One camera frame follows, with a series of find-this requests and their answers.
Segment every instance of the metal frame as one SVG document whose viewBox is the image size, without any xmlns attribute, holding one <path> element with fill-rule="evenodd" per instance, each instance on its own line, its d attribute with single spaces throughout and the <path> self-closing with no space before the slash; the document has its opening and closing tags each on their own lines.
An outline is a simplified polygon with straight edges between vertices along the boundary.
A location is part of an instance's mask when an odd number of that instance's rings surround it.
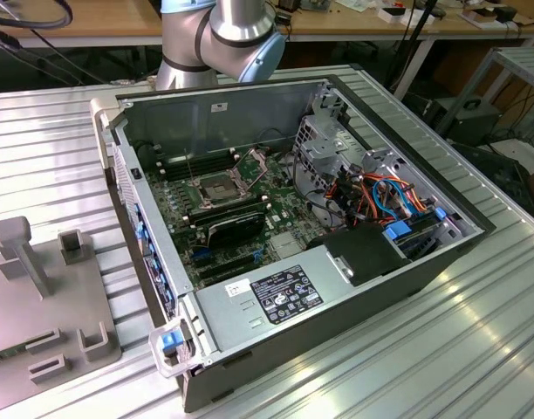
<svg viewBox="0 0 534 419">
<path fill-rule="evenodd" d="M 534 66 L 527 65 L 529 60 L 531 63 L 534 63 L 533 56 L 534 47 L 492 48 L 488 54 L 486 54 L 483 62 L 478 66 L 475 73 L 462 89 L 459 96 L 457 96 L 454 104 L 445 114 L 435 131 L 438 134 L 444 134 L 446 132 L 448 126 L 451 124 L 457 113 L 461 110 L 463 104 L 467 101 L 470 94 L 475 91 L 478 84 L 482 81 L 494 63 L 501 65 L 503 67 L 503 71 L 484 94 L 484 98 L 486 100 L 493 100 L 496 97 L 499 89 L 502 87 L 502 84 L 505 83 L 510 74 L 518 76 L 520 79 L 534 87 Z"/>
<path fill-rule="evenodd" d="M 458 417 L 468 409 L 483 417 L 534 415 L 534 219 L 367 73 L 342 65 L 284 70 L 273 79 L 328 72 L 400 130 L 497 230 L 415 297 L 195 417 Z M 0 94 L 0 210 L 34 216 L 36 237 L 64 226 L 92 235 L 124 351 L 109 367 L 17 403 L 0 418 L 183 415 L 180 390 L 159 375 L 147 346 L 152 322 L 111 210 L 87 110 L 95 96 L 148 90 Z M 363 121 L 350 123 L 374 141 Z"/>
</svg>

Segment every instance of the motherboard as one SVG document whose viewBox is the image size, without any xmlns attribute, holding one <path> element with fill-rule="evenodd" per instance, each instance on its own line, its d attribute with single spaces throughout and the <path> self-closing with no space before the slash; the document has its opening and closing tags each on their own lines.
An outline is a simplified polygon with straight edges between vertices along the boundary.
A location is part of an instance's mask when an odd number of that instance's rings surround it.
<svg viewBox="0 0 534 419">
<path fill-rule="evenodd" d="M 284 155 L 267 147 L 158 163 L 147 181 L 196 289 L 295 255 L 328 231 L 297 195 Z"/>
</svg>

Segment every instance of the sticker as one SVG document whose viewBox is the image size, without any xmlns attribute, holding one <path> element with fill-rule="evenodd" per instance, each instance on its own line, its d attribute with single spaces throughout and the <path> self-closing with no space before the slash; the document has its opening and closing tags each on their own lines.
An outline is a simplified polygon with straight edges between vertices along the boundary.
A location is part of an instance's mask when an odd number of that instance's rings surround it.
<svg viewBox="0 0 534 419">
<path fill-rule="evenodd" d="M 251 284 L 269 322 L 278 325 L 323 303 L 302 267 L 291 268 Z"/>
<path fill-rule="evenodd" d="M 228 111 L 228 109 L 229 109 L 229 103 L 228 102 L 214 103 L 213 105 L 211 105 L 211 113 L 224 112 L 224 111 Z"/>
<path fill-rule="evenodd" d="M 247 278 L 240 279 L 239 281 L 233 282 L 224 286 L 224 289 L 229 294 L 229 297 L 235 297 L 242 292 L 250 290 L 250 280 Z"/>
</svg>

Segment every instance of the gray plastic bracket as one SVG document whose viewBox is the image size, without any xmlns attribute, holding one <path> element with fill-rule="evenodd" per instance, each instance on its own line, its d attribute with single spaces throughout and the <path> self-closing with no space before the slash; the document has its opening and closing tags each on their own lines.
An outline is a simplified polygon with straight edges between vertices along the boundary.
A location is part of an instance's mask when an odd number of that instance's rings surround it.
<svg viewBox="0 0 534 419">
<path fill-rule="evenodd" d="M 49 380 L 57 375 L 63 374 L 70 368 L 69 361 L 63 354 L 52 356 L 37 364 L 29 366 L 29 378 L 35 384 Z"/>
<path fill-rule="evenodd" d="M 113 349 L 113 343 L 108 339 L 108 332 L 106 331 L 104 322 L 99 322 L 99 329 L 100 341 L 98 342 L 90 342 L 90 340 L 85 337 L 83 331 L 81 329 L 77 329 L 79 348 L 85 357 L 85 361 L 87 362 L 96 361 L 103 356 L 108 355 Z"/>
<path fill-rule="evenodd" d="M 46 272 L 38 260 L 37 254 L 29 244 L 31 238 L 31 225 L 25 216 L 14 216 L 0 221 L 0 252 L 3 258 L 8 260 L 4 264 L 9 268 L 8 264 L 12 261 L 10 256 L 14 252 L 37 287 L 40 298 L 43 299 L 44 297 L 49 297 L 51 292 L 48 288 Z M 0 270 L 5 275 L 5 269 L 0 266 Z"/>
<path fill-rule="evenodd" d="M 26 342 L 24 348 L 29 354 L 38 354 L 51 347 L 55 347 L 65 340 L 65 336 L 59 329 L 53 329 L 46 333 L 42 333 L 39 336 L 29 339 Z"/>
<path fill-rule="evenodd" d="M 91 246 L 85 241 L 80 230 L 59 233 L 58 245 L 65 264 L 76 264 L 91 256 Z"/>
</svg>

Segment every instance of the blue cable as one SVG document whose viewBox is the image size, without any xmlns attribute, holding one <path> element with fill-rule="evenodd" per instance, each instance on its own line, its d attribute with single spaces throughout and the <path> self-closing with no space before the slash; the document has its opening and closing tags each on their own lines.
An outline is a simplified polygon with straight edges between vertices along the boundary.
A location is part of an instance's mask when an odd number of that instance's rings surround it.
<svg viewBox="0 0 534 419">
<path fill-rule="evenodd" d="M 391 183 L 395 187 L 395 189 L 397 189 L 397 191 L 399 192 L 400 198 L 403 200 L 403 202 L 405 203 L 405 205 L 407 206 L 410 212 L 412 212 L 413 214 L 420 214 L 420 211 L 417 210 L 415 206 L 407 199 L 399 183 L 397 183 L 396 181 L 389 180 L 389 179 L 386 179 L 385 182 Z"/>
<path fill-rule="evenodd" d="M 416 215 L 420 214 L 420 212 L 414 207 L 414 205 L 407 199 L 399 183 L 392 181 L 390 179 L 381 179 L 380 181 L 377 181 L 373 185 L 373 188 L 372 188 L 373 200 L 375 201 L 375 204 L 380 208 L 380 210 L 385 211 L 387 214 L 391 214 L 395 220 L 399 219 L 394 212 L 392 212 L 390 209 L 387 209 L 381 204 L 380 199 L 377 196 L 377 190 L 376 190 L 378 183 L 380 182 L 389 183 L 391 186 L 393 186 L 397 190 L 397 192 L 399 192 L 400 199 L 402 199 L 402 201 L 405 203 L 408 210 L 412 212 L 413 214 L 416 214 Z"/>
<path fill-rule="evenodd" d="M 375 204 L 378 206 L 378 208 L 384 212 L 386 212 L 387 214 L 391 214 L 393 216 L 393 218 L 395 220 L 398 220 L 399 218 L 397 217 L 397 215 L 392 212 L 390 209 L 387 209 L 386 207 L 384 207 L 381 202 L 380 202 L 380 199 L 378 198 L 378 194 L 377 194 L 377 191 L 376 191 L 376 187 L 378 186 L 378 183 L 380 182 L 383 182 L 383 181 L 377 181 L 374 185 L 373 185 L 373 188 L 372 188 L 372 196 L 373 196 L 373 201 L 375 202 Z"/>
</svg>

